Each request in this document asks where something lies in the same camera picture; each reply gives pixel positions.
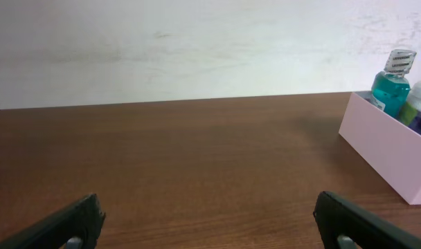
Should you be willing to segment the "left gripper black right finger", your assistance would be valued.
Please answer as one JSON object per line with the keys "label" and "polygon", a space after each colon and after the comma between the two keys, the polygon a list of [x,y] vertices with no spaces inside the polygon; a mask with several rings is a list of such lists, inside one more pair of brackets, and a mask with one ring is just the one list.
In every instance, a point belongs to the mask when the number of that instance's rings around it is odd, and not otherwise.
{"label": "left gripper black right finger", "polygon": [[318,195],[313,215],[325,248],[421,249],[421,239],[334,192]]}

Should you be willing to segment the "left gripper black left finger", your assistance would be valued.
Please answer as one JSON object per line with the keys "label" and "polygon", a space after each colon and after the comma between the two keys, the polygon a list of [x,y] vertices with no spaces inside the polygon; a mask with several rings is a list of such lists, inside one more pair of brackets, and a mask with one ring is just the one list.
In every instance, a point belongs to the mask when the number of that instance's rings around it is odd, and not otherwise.
{"label": "left gripper black left finger", "polygon": [[96,194],[88,194],[0,241],[0,249],[95,248],[106,213]]}

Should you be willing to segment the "purple foam pump bottle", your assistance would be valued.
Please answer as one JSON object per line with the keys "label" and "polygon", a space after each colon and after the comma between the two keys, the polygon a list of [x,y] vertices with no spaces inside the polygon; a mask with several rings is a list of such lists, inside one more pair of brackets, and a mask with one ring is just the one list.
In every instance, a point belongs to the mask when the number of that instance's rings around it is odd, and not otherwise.
{"label": "purple foam pump bottle", "polygon": [[421,135],[421,81],[415,83],[409,91],[397,119]]}

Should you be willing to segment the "teal mouthwash bottle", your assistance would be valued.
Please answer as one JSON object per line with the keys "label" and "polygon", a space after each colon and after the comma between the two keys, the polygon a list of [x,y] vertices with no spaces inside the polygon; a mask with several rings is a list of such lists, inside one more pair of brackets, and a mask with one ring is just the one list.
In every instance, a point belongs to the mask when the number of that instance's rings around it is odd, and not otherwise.
{"label": "teal mouthwash bottle", "polygon": [[397,117],[411,90],[405,75],[410,72],[416,55],[413,50],[392,50],[384,69],[375,76],[370,103],[393,118]]}

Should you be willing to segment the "white pink-lined open box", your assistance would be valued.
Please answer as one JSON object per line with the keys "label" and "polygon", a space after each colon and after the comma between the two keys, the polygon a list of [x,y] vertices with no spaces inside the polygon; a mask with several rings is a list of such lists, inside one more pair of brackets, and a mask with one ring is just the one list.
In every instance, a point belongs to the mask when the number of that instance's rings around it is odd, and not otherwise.
{"label": "white pink-lined open box", "polygon": [[369,98],[369,91],[350,95],[339,134],[408,204],[421,205],[421,135]]}

